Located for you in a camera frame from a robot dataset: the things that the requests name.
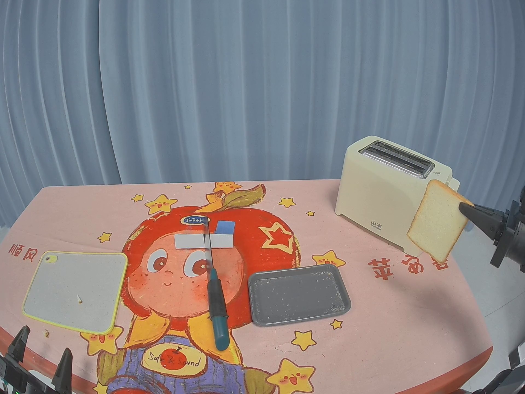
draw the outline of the toaster slot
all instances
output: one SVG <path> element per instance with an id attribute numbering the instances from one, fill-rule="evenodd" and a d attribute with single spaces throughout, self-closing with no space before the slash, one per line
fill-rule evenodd
<path id="1" fill-rule="evenodd" d="M 361 149 L 359 153 L 422 179 L 425 179 L 435 167 L 434 163 L 428 159 L 380 140 Z"/>

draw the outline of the black knife bolster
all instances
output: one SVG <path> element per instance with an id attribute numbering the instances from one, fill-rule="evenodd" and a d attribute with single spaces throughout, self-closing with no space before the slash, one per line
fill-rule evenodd
<path id="1" fill-rule="evenodd" d="M 224 300 L 223 287 L 219 279 L 208 282 L 209 317 L 227 317 L 226 301 Z"/>

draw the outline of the cartoon girl print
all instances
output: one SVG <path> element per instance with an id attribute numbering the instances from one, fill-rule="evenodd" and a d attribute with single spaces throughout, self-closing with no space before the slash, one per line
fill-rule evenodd
<path id="1" fill-rule="evenodd" d="M 247 207 L 264 197 L 264 186 L 235 190 L 219 189 L 216 197 L 208 194 L 209 204 L 204 207 L 159 212 L 129 237 L 123 249 L 129 265 L 121 297 L 134 318 L 124 348 L 116 355 L 99 355 L 97 375 L 108 386 L 108 394 L 270 394 L 275 390 L 266 382 L 269 373 L 243 365 L 232 330 L 252 322 L 249 276 L 298 267 L 299 247 L 284 221 Z M 235 222 L 234 247 L 214 249 L 231 332 L 225 351 L 215 348 L 204 251 L 177 249 L 174 244 L 175 234 L 203 232 L 202 209 L 211 232 L 218 221 Z"/>

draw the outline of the knife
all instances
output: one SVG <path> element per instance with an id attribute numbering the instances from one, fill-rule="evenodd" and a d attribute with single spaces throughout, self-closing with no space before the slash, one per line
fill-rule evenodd
<path id="1" fill-rule="evenodd" d="M 209 318 L 213 324 L 213 335 L 217 350 L 226 350 L 229 346 L 228 313 L 224 300 L 223 287 L 213 267 L 212 242 L 209 236 L 209 219 L 204 218 L 204 253 L 208 275 Z"/>

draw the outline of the cartoon eye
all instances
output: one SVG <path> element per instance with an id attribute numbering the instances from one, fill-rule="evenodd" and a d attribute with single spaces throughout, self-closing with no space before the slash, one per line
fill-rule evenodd
<path id="1" fill-rule="evenodd" d="M 165 250 L 160 249 L 154 251 L 148 259 L 147 269 L 150 273 L 156 273 L 166 265 L 167 253 Z"/>
<path id="2" fill-rule="evenodd" d="M 184 263 L 183 272 L 188 277 L 197 277 L 206 272 L 206 254 L 198 250 L 192 252 Z"/>

